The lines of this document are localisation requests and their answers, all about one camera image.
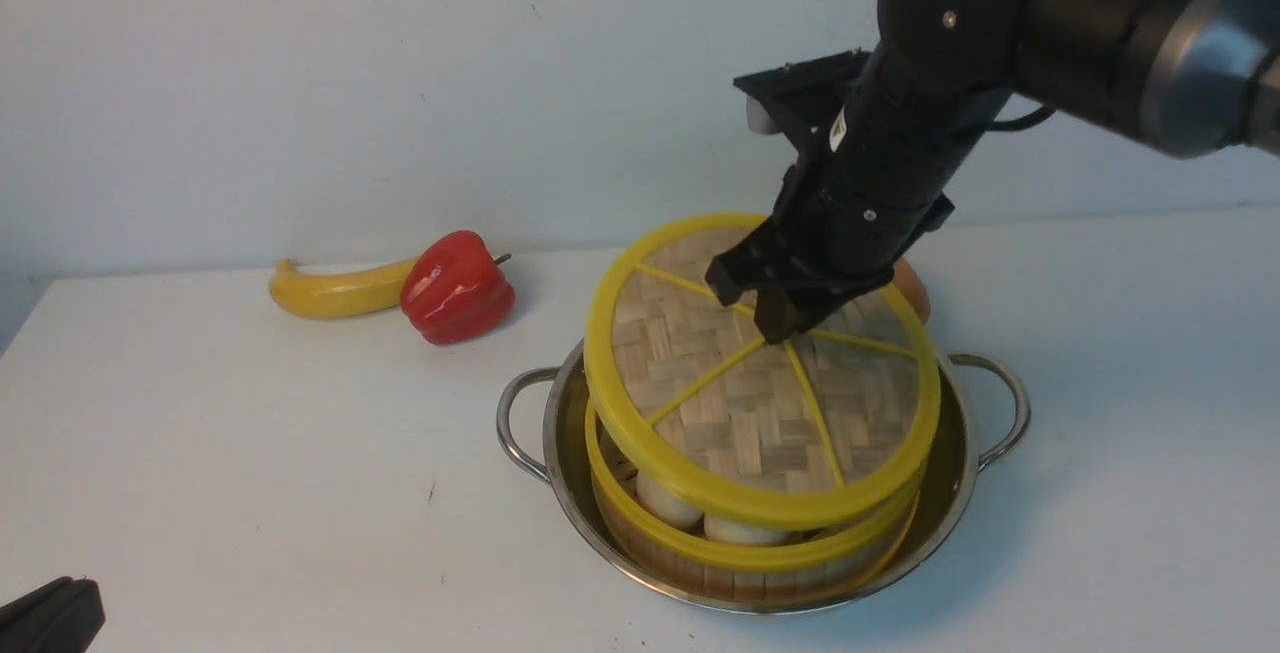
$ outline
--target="yellow lid spoke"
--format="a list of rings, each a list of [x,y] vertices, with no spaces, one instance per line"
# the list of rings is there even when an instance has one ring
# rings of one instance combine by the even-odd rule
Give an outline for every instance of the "yellow lid spoke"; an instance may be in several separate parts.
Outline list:
[[[721,365],[707,371],[707,374],[695,380],[694,384],[681,391],[680,394],[672,398],[671,402],[668,402],[666,406],[659,407],[657,412],[645,419],[645,423],[649,424],[649,428],[657,426],[659,423],[662,423],[662,419],[671,415],[672,411],[675,411],[677,407],[684,406],[685,402],[692,398],[695,394],[698,394],[700,389],[708,388],[708,385],[713,380],[724,375],[724,371],[727,371],[732,366],[736,366],[742,361],[742,359],[750,356],[750,353],[759,351],[759,348],[762,348],[763,346],[764,346],[764,339],[755,338],[751,343],[746,346],[746,348],[741,348],[741,351],[739,351],[737,353],[732,353],[732,356],[727,357]]]
[[[884,343],[874,338],[864,338],[861,335],[850,335],[847,333],[835,333],[832,330],[817,330],[817,329],[809,330],[809,335],[814,338],[820,338],[823,341],[845,343],[846,346],[854,346],[858,348],[868,348],[869,351],[879,351],[882,353],[899,353],[899,356],[906,356],[909,359],[919,359],[915,351],[893,346],[892,343]]]
[[[827,462],[831,464],[831,475],[836,480],[837,487],[845,485],[845,474],[840,470],[840,460],[836,458],[836,447],[831,443],[827,419],[822,415],[818,394],[813,392],[813,383],[809,382],[809,374],[804,370],[804,362],[800,362],[800,353],[796,353],[796,347],[790,341],[783,347],[787,350],[787,357],[791,359],[791,367],[795,369],[796,378],[800,379],[800,389],[804,391],[804,399],[813,410],[813,425],[818,429],[818,438],[822,439],[822,449],[827,453]]]
[[[660,268],[654,268],[653,265],[649,265],[649,264],[636,264],[635,269],[637,271],[640,271],[640,273],[644,273],[644,274],[648,274],[648,275],[653,275],[654,278],[657,278],[659,280],[667,280],[667,283],[669,283],[672,286],[678,286],[680,288],[689,289],[690,293],[699,293],[699,296],[701,296],[704,298],[710,298],[713,301],[718,301],[718,298],[716,297],[716,294],[712,293],[710,288],[707,288],[705,286],[699,286],[699,284],[694,283],[694,280],[686,280],[686,279],[680,278],[678,275],[676,275],[673,273],[664,271]],[[754,310],[751,310],[750,307],[746,307],[746,306],[744,306],[741,303],[733,303],[732,309],[735,311],[742,314],[744,316],[754,316],[755,315]]]

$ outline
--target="metal pot rim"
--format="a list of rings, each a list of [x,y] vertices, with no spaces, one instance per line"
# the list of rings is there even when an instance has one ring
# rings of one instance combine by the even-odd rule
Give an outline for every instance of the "metal pot rim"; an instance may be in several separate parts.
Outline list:
[[[964,424],[965,442],[965,461],[964,470],[961,471],[961,479],[955,497],[952,498],[950,510],[946,516],[942,517],[941,525],[938,525],[932,534],[928,535],[928,539],[919,544],[914,552],[900,561],[896,561],[882,571],[874,580],[859,586],[858,589],[842,592],[827,598],[805,601],[801,604],[730,602],[686,592],[636,566],[635,562],[631,562],[631,560],[617,551],[599,531],[596,531],[577,506],[575,506],[564,474],[561,469],[557,425],[561,398],[568,387],[570,379],[575,375],[577,369],[581,367],[581,361],[582,344],[580,342],[573,351],[568,353],[568,357],[561,366],[556,369],[548,367],[526,371],[507,385],[507,389],[503,391],[502,398],[499,398],[498,402],[497,421],[498,439],[502,442],[503,449],[517,466],[552,487],[561,508],[564,511],[564,515],[577,530],[579,535],[581,535],[582,539],[586,540],[586,543],[614,568],[640,585],[667,595],[668,598],[675,598],[701,608],[731,613],[781,616],[827,611],[852,603],[854,601],[859,601],[861,598],[868,598],[868,595],[878,593],[906,577],[906,575],[932,557],[955,530],[955,526],[960,522],[960,517],[964,516],[964,512],[969,506],[969,501],[973,497],[973,489],[977,484],[978,474],[987,470],[989,465],[1009,453],[1011,448],[1020,442],[1023,435],[1027,433],[1027,426],[1030,424],[1030,402],[1028,399],[1027,389],[1023,387],[1023,383],[1012,373],[1012,370],[1009,369],[1009,366],[992,359],[978,356],[978,353],[951,353],[951,356],[938,353],[938,366],[941,366],[946,383],[955,392],[960,419]],[[978,435],[969,412],[969,401],[959,378],[956,376],[955,366],[979,367],[992,371],[992,374],[998,376],[1012,393],[1015,403],[1014,424],[1011,425],[1009,434],[984,453],[978,453]],[[552,383],[552,389],[548,394],[547,407],[543,415],[543,452],[547,462],[540,462],[530,456],[530,453],[520,448],[516,439],[512,437],[511,406],[521,391],[531,384],[547,382]]]

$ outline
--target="black object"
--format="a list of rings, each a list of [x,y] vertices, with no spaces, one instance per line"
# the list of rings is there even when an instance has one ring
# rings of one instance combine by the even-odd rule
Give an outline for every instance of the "black object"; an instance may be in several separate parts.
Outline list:
[[[943,188],[988,132],[1065,111],[1192,157],[1280,125],[1253,104],[1280,0],[878,0],[878,22],[872,52],[735,81],[799,152],[769,219],[705,275],[723,305],[758,292],[768,343],[890,283],[954,210]],[[997,122],[1012,93],[1042,108]]]
[[[0,608],[0,653],[83,653],[104,622],[97,583],[61,577]]]

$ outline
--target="bamboo steamer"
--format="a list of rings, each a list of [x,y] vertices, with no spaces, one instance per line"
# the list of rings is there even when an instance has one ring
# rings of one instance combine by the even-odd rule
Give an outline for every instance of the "bamboo steamer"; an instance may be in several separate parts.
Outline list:
[[[611,266],[584,338],[586,444],[605,524],[637,561],[709,594],[778,599],[872,576],[892,556],[941,384],[932,343],[892,287],[773,347],[751,321],[754,298],[722,307],[703,273],[762,220],[681,220]],[[717,531],[776,540],[733,544],[709,539],[710,525],[664,522],[637,493],[639,474]]]

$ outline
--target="white table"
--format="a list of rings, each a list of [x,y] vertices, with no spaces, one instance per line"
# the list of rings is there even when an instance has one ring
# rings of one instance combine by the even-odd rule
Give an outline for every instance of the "white table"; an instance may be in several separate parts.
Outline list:
[[[512,261],[515,320],[452,350],[289,318],[268,271],[59,280],[0,359],[0,599],[96,579],[95,653],[1280,645],[1280,210],[924,239],[934,338],[1010,362],[1032,430],[923,568],[791,621],[631,583],[494,439],[612,255]],[[993,440],[1007,397],[965,378]]]

